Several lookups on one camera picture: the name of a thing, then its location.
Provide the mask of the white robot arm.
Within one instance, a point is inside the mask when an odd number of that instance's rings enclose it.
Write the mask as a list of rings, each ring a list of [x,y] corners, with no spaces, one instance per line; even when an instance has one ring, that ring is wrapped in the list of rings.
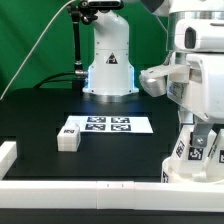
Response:
[[[143,89],[166,95],[195,116],[193,146],[206,146],[215,124],[224,124],[224,0],[140,0],[168,19],[166,64],[143,70]],[[122,0],[87,0],[94,22],[94,60],[84,92],[100,98],[136,93],[129,63],[129,25],[114,11]]]

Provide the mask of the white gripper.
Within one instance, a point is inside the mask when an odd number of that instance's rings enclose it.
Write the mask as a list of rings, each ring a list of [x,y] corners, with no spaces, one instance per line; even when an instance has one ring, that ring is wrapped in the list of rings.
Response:
[[[205,148],[211,124],[224,124],[224,54],[188,54],[186,61],[189,81],[168,78],[167,96],[205,121],[197,121],[190,134],[192,147]]]

